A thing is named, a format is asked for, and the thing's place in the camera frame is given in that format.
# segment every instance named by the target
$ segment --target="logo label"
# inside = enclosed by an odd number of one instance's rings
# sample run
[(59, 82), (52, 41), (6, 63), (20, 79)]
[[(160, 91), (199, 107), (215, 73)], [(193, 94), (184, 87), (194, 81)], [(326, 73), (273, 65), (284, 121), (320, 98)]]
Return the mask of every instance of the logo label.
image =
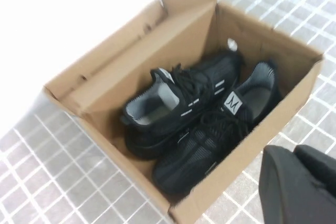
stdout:
[(160, 69), (160, 71), (168, 78), (168, 79), (170, 79), (173, 83), (175, 83), (174, 82), (174, 80), (173, 80), (173, 78), (172, 78), (172, 76), (171, 76), (171, 74), (167, 71), (167, 70), (165, 70), (165, 69), (163, 69), (163, 68), (159, 68)]
[(224, 106), (227, 107), (233, 115), (237, 113), (242, 104), (243, 104), (242, 101), (233, 91), (224, 102)]

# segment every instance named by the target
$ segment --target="floor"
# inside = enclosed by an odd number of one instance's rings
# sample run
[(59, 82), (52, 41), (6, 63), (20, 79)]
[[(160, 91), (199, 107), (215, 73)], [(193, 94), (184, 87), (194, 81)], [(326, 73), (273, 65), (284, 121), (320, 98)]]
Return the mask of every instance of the floor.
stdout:
[[(309, 144), (336, 158), (336, 0), (227, 0), (249, 15), (325, 51), (303, 109), (271, 144)], [(0, 223), (170, 223), (146, 195), (52, 104), (0, 141)], [(197, 224), (262, 223), (261, 154)]]

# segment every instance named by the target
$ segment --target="black sneaker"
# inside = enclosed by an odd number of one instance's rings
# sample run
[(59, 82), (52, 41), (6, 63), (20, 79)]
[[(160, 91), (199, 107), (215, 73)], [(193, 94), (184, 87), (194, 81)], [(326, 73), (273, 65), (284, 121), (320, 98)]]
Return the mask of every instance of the black sneaker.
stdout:
[(124, 107), (125, 142), (136, 156), (152, 159), (173, 148), (205, 109), (239, 79), (242, 57), (223, 51), (190, 69), (151, 70), (153, 83)]
[(157, 187), (167, 194), (188, 194), (280, 100), (275, 67), (260, 62), (244, 83), (202, 115), (174, 151), (158, 160), (152, 174)]

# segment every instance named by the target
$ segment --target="shoelace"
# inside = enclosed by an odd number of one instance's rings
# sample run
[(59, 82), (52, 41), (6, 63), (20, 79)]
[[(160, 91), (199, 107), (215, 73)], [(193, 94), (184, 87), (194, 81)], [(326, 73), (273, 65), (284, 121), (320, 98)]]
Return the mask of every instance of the shoelace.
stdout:
[[(218, 154), (219, 157), (227, 151), (228, 147), (231, 147), (234, 141), (238, 139), (238, 144), (249, 133), (247, 122), (234, 117), (229, 112), (221, 111), (219, 108), (205, 112), (201, 117), (200, 127), (196, 127), (192, 134), (195, 134), (197, 129), (202, 129), (206, 134), (201, 140), (196, 136), (194, 139), (198, 141), (199, 145)], [(209, 135), (214, 142), (218, 143), (219, 148), (213, 148), (206, 144)]]
[[(206, 81), (197, 80), (196, 74), (201, 73)], [(211, 78), (201, 70), (197, 69), (181, 69), (181, 64), (178, 64), (172, 70), (172, 77), (175, 84), (180, 88), (183, 96), (191, 103), (195, 98), (199, 98), (200, 102), (207, 103), (213, 95), (213, 85)], [(197, 83), (203, 82), (204, 86), (201, 90), (197, 88)]]

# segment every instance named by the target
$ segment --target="cardboard box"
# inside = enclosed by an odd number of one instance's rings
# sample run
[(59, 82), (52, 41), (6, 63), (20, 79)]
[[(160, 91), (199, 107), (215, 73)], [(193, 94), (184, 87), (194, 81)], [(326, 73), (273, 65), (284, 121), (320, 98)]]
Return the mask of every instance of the cardboard box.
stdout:
[[(236, 41), (247, 76), (260, 60), (278, 64), (283, 101), (179, 202), (151, 182), (155, 161), (125, 147), (125, 101), (151, 81), (150, 69), (189, 66)], [(177, 223), (194, 223), (307, 101), (322, 54), (217, 0), (155, 0), (122, 29), (45, 85), (52, 101), (80, 117), (84, 130)]]

